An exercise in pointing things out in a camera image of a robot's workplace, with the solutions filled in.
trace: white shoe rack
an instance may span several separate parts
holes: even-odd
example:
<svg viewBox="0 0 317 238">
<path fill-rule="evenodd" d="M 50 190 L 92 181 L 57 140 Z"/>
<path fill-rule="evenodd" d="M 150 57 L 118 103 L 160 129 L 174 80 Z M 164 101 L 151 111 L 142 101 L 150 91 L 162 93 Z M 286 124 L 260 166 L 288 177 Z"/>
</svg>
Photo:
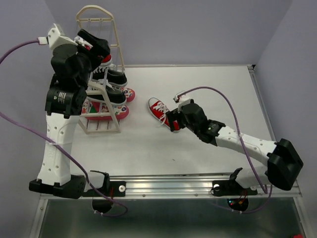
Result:
<svg viewBox="0 0 317 238">
<path fill-rule="evenodd" d="M 114 55 L 111 54 L 112 64 L 109 67 L 114 70 L 124 71 L 123 56 L 113 15 L 100 6 L 87 5 L 76 14 L 76 22 L 76 32 L 78 31 L 78 28 L 85 29 L 98 38 L 108 40 L 111 52 L 115 51 Z M 91 103 L 90 100 L 87 99 L 88 109 L 86 113 L 81 114 L 81 118 L 79 120 L 80 127 L 85 131 L 86 134 L 120 132 L 120 121 L 117 120 L 115 116 L 115 112 L 106 92 L 106 79 L 104 80 L 103 85 L 100 85 L 91 81 L 91 78 L 92 74 L 88 82 L 87 95 L 102 94 L 105 101 L 100 103 L 98 113 L 89 113 Z M 109 112 L 102 112 L 103 104 L 106 104 Z M 88 119 L 90 117 L 106 116 L 111 116 L 112 121 Z"/>
</svg>

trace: cable connector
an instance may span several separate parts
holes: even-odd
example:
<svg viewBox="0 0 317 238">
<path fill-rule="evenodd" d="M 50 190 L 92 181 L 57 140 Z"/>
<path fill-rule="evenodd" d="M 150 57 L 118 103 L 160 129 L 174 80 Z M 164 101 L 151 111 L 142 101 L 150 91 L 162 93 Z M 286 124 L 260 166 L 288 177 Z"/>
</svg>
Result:
<svg viewBox="0 0 317 238">
<path fill-rule="evenodd" d="M 49 41 L 47 39 L 47 37 L 38 37 L 39 40 L 39 45 L 48 45 Z"/>
</svg>

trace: robotic arm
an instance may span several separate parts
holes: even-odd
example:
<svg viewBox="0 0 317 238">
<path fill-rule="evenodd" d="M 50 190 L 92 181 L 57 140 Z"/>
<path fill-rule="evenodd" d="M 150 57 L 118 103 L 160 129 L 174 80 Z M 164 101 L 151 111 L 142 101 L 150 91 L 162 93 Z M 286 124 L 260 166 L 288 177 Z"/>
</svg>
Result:
<svg viewBox="0 0 317 238">
<path fill-rule="evenodd" d="M 83 46 L 83 42 L 77 44 L 66 37 L 56 24 L 46 38 L 39 38 L 41 45 L 48 44 L 53 51 L 51 65 L 55 71 L 45 104 L 47 137 L 68 153 L 71 152 L 75 128 L 87 97 L 89 75 L 110 54 L 106 40 L 96 38 L 83 29 L 78 36 L 85 40 L 89 49 Z M 108 174 L 93 173 L 90 178 L 96 188 L 107 189 Z M 84 176 L 71 175 L 70 160 L 54 145 L 46 143 L 40 173 L 29 183 L 29 189 L 79 198 L 88 188 Z"/>
<path fill-rule="evenodd" d="M 203 109 L 186 95 L 174 98 L 179 103 L 178 108 L 166 114 L 171 131 L 174 131 L 174 121 L 180 128 L 188 128 L 197 137 L 214 146 L 224 147 L 244 153 L 240 137 L 236 130 L 224 123 L 207 119 Z M 279 142 L 258 139 L 249 135 L 241 135 L 250 157 L 263 165 L 255 167 L 264 184 L 273 184 L 282 190 L 290 190 L 303 167 L 303 162 L 290 141 L 281 139 Z M 245 189 L 259 185 L 253 171 L 238 168 L 231 174 L 228 181 L 214 181 L 213 195 L 239 195 Z"/>
</svg>

